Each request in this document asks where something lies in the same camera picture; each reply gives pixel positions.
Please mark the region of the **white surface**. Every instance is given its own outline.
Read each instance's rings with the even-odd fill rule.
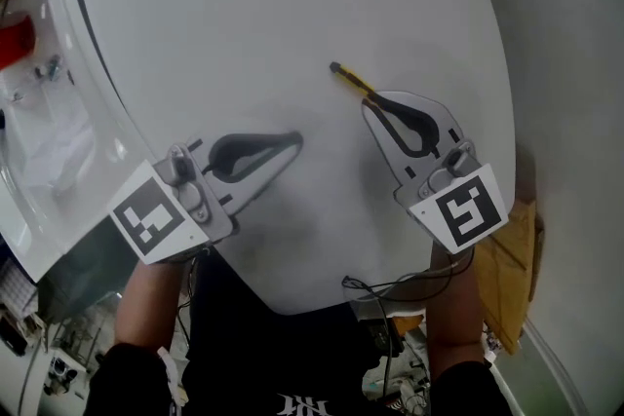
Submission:
[[[219,247],[279,312],[341,301],[347,273],[377,282],[429,260],[430,240],[394,203],[396,183],[359,96],[336,83],[332,60],[379,89],[441,101],[492,164],[511,207],[513,117],[489,0],[86,3],[117,91],[156,157],[242,117],[303,134],[300,156],[240,215],[241,234]],[[97,81],[110,93],[101,71]]]
[[[478,177],[486,188],[487,195],[491,199],[500,220],[497,224],[492,225],[487,230],[475,236],[472,240],[467,241],[463,245],[457,245],[455,238],[450,231],[448,223],[445,221],[445,217],[438,206],[438,200],[444,195],[454,191],[459,186],[465,184],[469,180]],[[469,231],[472,231],[475,227],[484,223],[484,219],[479,212],[477,204],[474,199],[480,196],[480,192],[477,188],[473,187],[469,191],[471,199],[463,205],[457,206],[455,200],[451,200],[448,203],[448,210],[453,218],[457,219],[465,213],[470,213],[470,219],[459,226],[459,232],[464,235]],[[456,179],[449,187],[439,191],[438,193],[430,196],[426,200],[417,203],[409,209],[411,213],[418,219],[418,221],[426,227],[431,235],[439,241],[448,251],[451,253],[459,253],[461,250],[466,249],[468,246],[474,245],[476,242],[482,240],[488,234],[493,233],[499,227],[502,227],[507,223],[507,211],[505,204],[500,196],[498,185],[496,184],[496,178],[491,170],[490,165],[483,165],[480,169],[473,171],[465,177]]]
[[[546,239],[528,316],[593,415],[624,393],[624,0],[492,0]]]
[[[89,114],[68,78],[39,87],[51,119],[44,124],[47,130],[37,137],[39,140],[30,142],[32,151],[23,160],[21,178],[26,188],[51,188],[60,194],[74,185],[81,169],[93,156],[95,136]],[[10,107],[20,108],[30,97],[27,95]]]
[[[31,14],[37,45],[30,61],[16,68],[12,66],[12,71],[3,71],[0,79],[2,95],[7,95],[7,90],[23,79],[25,71],[32,71],[32,64],[46,62],[53,54],[63,54],[64,63],[71,66],[75,83],[73,86],[66,71],[62,71],[58,81],[28,88],[23,100],[15,103],[2,101],[7,127],[0,138],[3,180],[0,196],[5,201],[2,210],[7,218],[3,219],[0,230],[3,234],[7,231],[10,248],[35,281],[101,222],[111,193],[143,157],[137,153],[138,147],[127,147],[126,135],[106,110],[78,44],[71,42],[75,35],[66,20],[64,1],[44,1],[11,0],[10,11]],[[51,21],[51,11],[61,28],[58,33]],[[87,120],[94,126],[92,141],[95,140],[95,144],[89,145],[89,153],[86,158],[83,156],[85,161],[80,166],[74,166],[69,169],[71,171],[65,169],[60,175],[58,180],[62,186],[33,185],[37,182],[28,181],[24,176],[28,170],[28,158],[32,158],[42,144],[44,147],[49,144],[51,130],[55,130],[55,140],[60,140],[59,133],[66,130],[69,121],[67,113],[80,109],[81,100],[89,114]],[[12,202],[23,220],[16,214]],[[11,228],[5,227],[9,221],[15,221]]]

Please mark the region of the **white wall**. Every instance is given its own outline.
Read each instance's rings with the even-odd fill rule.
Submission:
[[[591,414],[624,398],[624,0],[492,0],[543,263],[529,318]]]

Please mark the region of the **person's arm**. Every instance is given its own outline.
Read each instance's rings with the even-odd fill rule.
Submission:
[[[464,257],[470,258],[462,252],[452,261]],[[466,263],[460,263],[453,272],[462,271]],[[448,265],[449,254],[434,243],[431,268],[442,269]],[[473,265],[474,262],[464,272],[453,276],[445,291],[427,302],[427,349],[432,381],[461,362],[484,361],[481,346],[484,318]],[[441,280],[435,281],[439,289]]]
[[[115,345],[90,382],[85,416],[171,414],[167,373],[156,352],[171,346],[183,272],[183,265],[138,262],[117,309]]]
[[[176,326],[183,265],[138,262],[117,309],[115,343],[169,349]]]

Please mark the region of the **white board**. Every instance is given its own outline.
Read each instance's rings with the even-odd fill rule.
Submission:
[[[342,301],[347,273],[374,283],[428,265],[430,240],[393,201],[397,185],[360,97],[333,79],[333,60],[380,90],[442,102],[511,208],[513,114],[489,0],[85,2],[117,92],[156,157],[248,119],[303,134],[300,156],[219,246],[276,311]]]

